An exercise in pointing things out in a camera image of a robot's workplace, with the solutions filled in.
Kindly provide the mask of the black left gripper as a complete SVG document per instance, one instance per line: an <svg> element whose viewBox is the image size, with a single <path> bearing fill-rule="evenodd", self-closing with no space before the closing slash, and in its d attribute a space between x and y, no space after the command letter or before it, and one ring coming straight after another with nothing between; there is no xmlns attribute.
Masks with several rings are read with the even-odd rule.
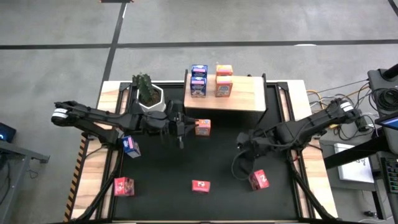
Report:
<svg viewBox="0 0 398 224"><path fill-rule="evenodd" d="M172 135L184 135L196 128L196 118L185 116L183 103L180 100L169 100L165 109Z"/></svg>

